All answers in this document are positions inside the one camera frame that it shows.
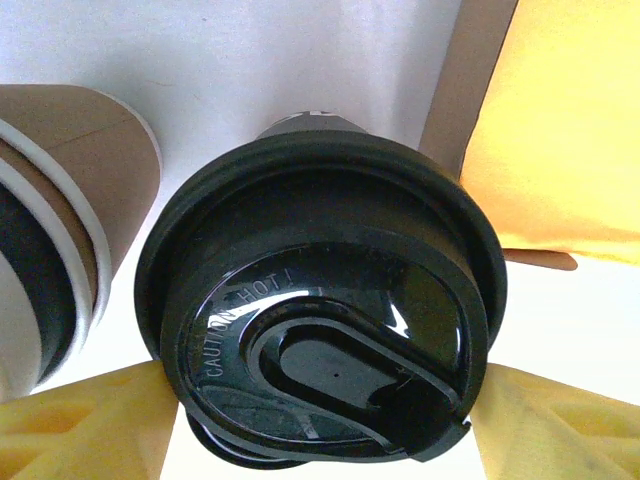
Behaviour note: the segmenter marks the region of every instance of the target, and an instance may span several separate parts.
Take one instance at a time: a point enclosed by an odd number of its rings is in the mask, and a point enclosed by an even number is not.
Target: cup rim
[[[38,193],[17,170],[0,157],[0,182],[29,210],[40,226],[49,235],[71,283],[76,309],[76,326],[67,352],[62,361],[46,377],[40,380],[44,383],[72,356],[78,353],[84,345],[89,327],[92,322],[92,296],[89,278],[82,263],[80,253],[71,235],[67,231],[53,208]]]
[[[28,395],[38,383],[42,363],[40,329],[31,300],[0,251],[2,298],[11,299],[11,309],[2,309],[0,322],[0,403]]]
[[[96,300],[92,309],[93,315],[89,326],[93,323],[98,323],[107,308],[112,280],[109,243],[98,216],[78,185],[62,166],[33,140],[2,119],[0,119],[0,138],[24,155],[34,167],[40,170],[58,188],[89,234],[93,243],[98,273],[98,291],[96,292]]]

